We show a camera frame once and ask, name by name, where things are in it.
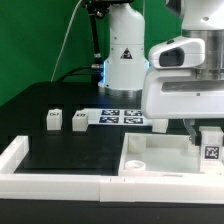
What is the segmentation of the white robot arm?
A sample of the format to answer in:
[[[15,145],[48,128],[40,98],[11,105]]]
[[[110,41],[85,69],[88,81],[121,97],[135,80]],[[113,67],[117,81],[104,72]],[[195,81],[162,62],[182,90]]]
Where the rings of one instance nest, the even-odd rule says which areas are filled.
[[[101,91],[142,93],[145,117],[182,119],[191,135],[194,119],[224,118],[224,0],[165,0],[182,19],[181,35],[144,54],[144,19],[129,4],[110,3],[110,53]]]

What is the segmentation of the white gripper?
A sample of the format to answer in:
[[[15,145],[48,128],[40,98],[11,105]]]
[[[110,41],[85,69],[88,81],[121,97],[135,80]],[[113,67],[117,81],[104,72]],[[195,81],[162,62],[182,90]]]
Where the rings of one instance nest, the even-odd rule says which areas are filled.
[[[205,42],[177,37],[152,47],[142,90],[141,110],[150,119],[184,119],[193,145],[201,145],[194,119],[224,118],[224,80],[200,80]]]

